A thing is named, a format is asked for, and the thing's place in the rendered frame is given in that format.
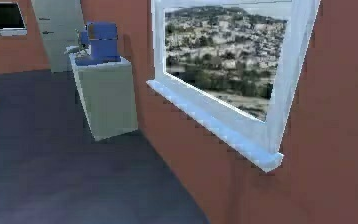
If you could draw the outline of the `pale green cabinet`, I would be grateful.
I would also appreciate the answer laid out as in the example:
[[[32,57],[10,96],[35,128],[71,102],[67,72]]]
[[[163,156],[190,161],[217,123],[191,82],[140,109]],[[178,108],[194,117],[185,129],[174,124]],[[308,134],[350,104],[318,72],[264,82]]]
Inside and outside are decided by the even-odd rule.
[[[68,46],[76,89],[96,141],[138,129],[132,64],[120,62],[77,65],[77,46]]]

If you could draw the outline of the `blue coffee machine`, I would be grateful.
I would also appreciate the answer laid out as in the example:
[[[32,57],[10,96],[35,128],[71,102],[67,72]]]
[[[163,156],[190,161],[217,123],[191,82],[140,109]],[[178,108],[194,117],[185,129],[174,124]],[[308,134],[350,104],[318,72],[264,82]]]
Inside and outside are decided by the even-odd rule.
[[[89,47],[87,56],[76,57],[78,66],[120,62],[117,48],[118,32],[114,22],[88,22],[84,31],[78,32],[78,43]]]

